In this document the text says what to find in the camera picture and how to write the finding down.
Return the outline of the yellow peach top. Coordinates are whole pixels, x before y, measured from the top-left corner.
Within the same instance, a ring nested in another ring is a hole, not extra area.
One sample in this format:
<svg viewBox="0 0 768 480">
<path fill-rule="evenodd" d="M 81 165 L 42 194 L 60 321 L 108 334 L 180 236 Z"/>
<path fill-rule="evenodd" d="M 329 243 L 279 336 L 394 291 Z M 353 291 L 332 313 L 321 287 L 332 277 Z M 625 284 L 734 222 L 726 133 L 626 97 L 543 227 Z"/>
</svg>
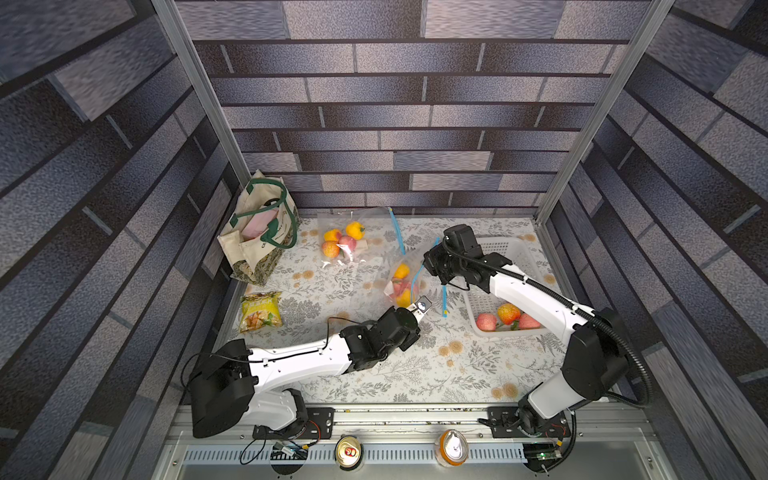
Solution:
<svg viewBox="0 0 768 480">
<path fill-rule="evenodd" d="M 393 279 L 404 280 L 404 279 L 407 279 L 409 275 L 410 275 L 410 267 L 405 263 L 401 263 L 395 269 L 393 273 Z"/>
</svg>

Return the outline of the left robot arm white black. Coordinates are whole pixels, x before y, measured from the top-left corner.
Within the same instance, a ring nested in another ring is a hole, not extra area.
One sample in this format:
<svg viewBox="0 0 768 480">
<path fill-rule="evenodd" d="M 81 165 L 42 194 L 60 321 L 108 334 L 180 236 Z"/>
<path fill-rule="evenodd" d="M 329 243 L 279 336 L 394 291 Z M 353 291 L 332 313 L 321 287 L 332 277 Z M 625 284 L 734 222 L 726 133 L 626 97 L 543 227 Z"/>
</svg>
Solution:
<svg viewBox="0 0 768 480">
<path fill-rule="evenodd" d="M 218 435 L 246 420 L 291 436 L 308 414 L 301 393 L 289 386 L 316 377 L 368 370 L 420 338 L 420 321 L 431 308 L 422 296 L 407 307 L 391 307 L 377 320 L 352 323 L 326 339 L 293 347 L 250 349 L 243 339 L 208 353 L 192 371 L 192 432 Z"/>
</svg>

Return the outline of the yellow peach green leaf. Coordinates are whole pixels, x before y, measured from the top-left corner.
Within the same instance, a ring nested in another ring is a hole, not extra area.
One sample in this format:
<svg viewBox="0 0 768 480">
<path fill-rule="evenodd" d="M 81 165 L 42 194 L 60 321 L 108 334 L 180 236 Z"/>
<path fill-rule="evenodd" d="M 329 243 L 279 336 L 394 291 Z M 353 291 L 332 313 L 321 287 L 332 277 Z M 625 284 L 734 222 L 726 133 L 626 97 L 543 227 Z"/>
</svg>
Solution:
<svg viewBox="0 0 768 480">
<path fill-rule="evenodd" d="M 345 233 L 356 240 L 362 240 L 365 235 L 365 227 L 359 221 L 353 221 L 346 225 Z"/>
</svg>

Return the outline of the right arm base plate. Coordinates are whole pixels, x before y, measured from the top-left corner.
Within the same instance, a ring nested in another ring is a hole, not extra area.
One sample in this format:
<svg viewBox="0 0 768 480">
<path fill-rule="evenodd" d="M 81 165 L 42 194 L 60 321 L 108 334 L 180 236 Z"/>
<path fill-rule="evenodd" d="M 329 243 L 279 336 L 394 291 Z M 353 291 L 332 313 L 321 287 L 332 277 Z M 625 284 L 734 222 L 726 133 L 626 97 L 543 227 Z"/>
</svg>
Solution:
<svg viewBox="0 0 768 480">
<path fill-rule="evenodd" d="M 565 413 L 544 419 L 527 407 L 516 405 L 487 408 L 486 425 L 494 438 L 544 438 L 558 439 L 571 436 L 570 423 Z"/>
</svg>

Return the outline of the yellow peach red blush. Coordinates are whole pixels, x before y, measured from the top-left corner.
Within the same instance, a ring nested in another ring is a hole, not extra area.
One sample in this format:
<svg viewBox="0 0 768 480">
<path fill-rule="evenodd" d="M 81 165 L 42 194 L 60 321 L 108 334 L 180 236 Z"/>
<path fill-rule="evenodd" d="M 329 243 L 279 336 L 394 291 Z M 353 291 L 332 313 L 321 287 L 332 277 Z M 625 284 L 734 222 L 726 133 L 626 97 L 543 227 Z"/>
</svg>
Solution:
<svg viewBox="0 0 768 480">
<path fill-rule="evenodd" d="M 398 307 L 408 307 L 412 303 L 411 300 L 411 290 L 410 289 L 404 289 L 395 299 L 395 304 Z"/>
</svg>

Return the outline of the clear zip-top bag blue zipper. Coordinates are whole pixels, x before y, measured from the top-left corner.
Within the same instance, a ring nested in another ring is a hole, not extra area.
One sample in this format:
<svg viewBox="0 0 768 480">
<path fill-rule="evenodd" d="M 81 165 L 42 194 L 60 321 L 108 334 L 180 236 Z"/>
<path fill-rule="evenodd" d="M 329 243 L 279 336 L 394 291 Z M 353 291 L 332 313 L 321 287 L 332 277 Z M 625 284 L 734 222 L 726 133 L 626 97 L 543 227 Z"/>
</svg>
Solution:
<svg viewBox="0 0 768 480">
<path fill-rule="evenodd" d="M 334 210 L 317 216 L 319 260 L 326 266 L 379 265 L 406 252 L 391 207 Z"/>
</svg>

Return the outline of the pink peach with leaf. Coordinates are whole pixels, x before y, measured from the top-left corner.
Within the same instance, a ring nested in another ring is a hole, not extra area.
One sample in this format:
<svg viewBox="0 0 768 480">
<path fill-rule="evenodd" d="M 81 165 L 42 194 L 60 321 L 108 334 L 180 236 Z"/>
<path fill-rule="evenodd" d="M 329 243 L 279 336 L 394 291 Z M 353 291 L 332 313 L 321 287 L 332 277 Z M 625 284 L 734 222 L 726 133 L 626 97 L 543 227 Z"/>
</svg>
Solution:
<svg viewBox="0 0 768 480">
<path fill-rule="evenodd" d="M 357 248 L 357 240 L 353 237 L 343 235 L 338 240 L 338 246 L 345 254 L 351 254 Z"/>
</svg>

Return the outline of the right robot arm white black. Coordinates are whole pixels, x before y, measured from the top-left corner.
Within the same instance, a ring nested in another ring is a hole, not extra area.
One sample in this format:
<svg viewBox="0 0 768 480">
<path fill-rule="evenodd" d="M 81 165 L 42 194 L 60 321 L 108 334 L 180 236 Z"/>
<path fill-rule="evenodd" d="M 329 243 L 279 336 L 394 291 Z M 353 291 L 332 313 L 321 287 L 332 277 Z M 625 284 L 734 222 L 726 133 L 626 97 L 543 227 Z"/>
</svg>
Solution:
<svg viewBox="0 0 768 480">
<path fill-rule="evenodd" d="M 570 300 L 525 274 L 512 260 L 484 253 L 465 224 L 446 229 L 424 254 L 423 266 L 443 285 L 462 277 L 467 285 L 515 305 L 565 345 L 559 373 L 517 404 L 516 425 L 529 434 L 561 412 L 603 397 L 638 409 L 652 403 L 647 365 L 612 310 L 596 311 Z"/>
</svg>

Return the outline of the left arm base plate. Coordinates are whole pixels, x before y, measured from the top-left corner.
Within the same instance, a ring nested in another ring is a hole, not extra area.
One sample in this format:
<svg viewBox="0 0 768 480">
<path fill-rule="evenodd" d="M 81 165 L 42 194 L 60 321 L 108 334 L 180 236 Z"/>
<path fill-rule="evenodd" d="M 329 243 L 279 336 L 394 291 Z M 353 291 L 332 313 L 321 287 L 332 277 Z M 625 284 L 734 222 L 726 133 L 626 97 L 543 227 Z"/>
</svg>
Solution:
<svg viewBox="0 0 768 480">
<path fill-rule="evenodd" d="M 331 407 L 309 407 L 284 429 L 272 430 L 264 426 L 255 426 L 252 438 L 255 440 L 328 440 L 332 436 L 335 413 L 336 410 Z"/>
</svg>

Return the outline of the white plastic mesh basket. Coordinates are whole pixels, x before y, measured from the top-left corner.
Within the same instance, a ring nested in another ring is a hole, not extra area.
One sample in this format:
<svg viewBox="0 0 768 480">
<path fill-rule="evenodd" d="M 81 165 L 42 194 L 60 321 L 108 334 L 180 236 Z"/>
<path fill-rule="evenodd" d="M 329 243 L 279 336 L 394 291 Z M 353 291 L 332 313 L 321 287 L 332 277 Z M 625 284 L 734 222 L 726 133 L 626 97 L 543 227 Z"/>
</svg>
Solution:
<svg viewBox="0 0 768 480">
<path fill-rule="evenodd" d="M 484 254 L 498 253 L 508 259 L 518 270 L 530 279 L 544 282 L 544 271 L 537 265 L 526 241 L 514 237 L 479 237 L 477 243 Z M 462 293 L 467 308 L 467 318 L 472 331 L 479 337 L 489 339 L 522 338 L 548 333 L 544 327 L 521 328 L 516 320 L 510 325 L 504 324 L 498 316 L 498 309 L 505 303 L 513 303 L 522 313 L 524 307 L 532 304 L 531 300 L 524 300 L 520 305 L 519 294 L 512 294 L 513 279 L 508 275 L 501 275 L 486 293 L 480 287 L 472 286 L 469 291 Z M 481 330 L 477 325 L 477 318 L 481 314 L 491 314 L 496 319 L 496 329 L 493 331 Z"/>
</svg>

